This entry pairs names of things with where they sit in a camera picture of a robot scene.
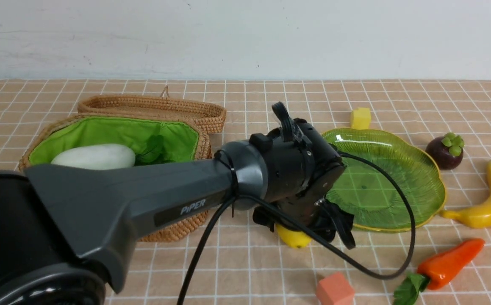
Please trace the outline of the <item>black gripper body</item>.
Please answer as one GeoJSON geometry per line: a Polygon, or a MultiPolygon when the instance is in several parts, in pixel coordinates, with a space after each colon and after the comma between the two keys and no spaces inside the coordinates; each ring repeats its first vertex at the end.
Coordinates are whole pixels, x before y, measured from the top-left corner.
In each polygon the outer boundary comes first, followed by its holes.
{"type": "MultiPolygon", "coordinates": [[[[303,199],[295,201],[284,199],[271,203],[271,206],[293,218],[296,222],[303,224],[326,242],[331,243],[338,234],[347,249],[356,247],[351,232],[354,215],[343,211],[328,199],[321,198],[315,203],[303,199]]],[[[301,231],[292,222],[284,220],[265,206],[256,207],[252,219],[256,224],[269,228],[271,232],[276,232],[274,228],[276,223],[290,230],[301,231]]]]}

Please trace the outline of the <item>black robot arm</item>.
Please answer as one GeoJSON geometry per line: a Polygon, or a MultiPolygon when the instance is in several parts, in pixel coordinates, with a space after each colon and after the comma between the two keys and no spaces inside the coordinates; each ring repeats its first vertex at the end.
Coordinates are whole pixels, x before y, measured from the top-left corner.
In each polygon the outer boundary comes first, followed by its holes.
{"type": "Polygon", "coordinates": [[[102,305],[119,293],[137,241],[193,214],[257,200],[298,220],[345,166],[303,119],[224,144],[212,159],[88,170],[0,170],[0,305],[102,305]]]}

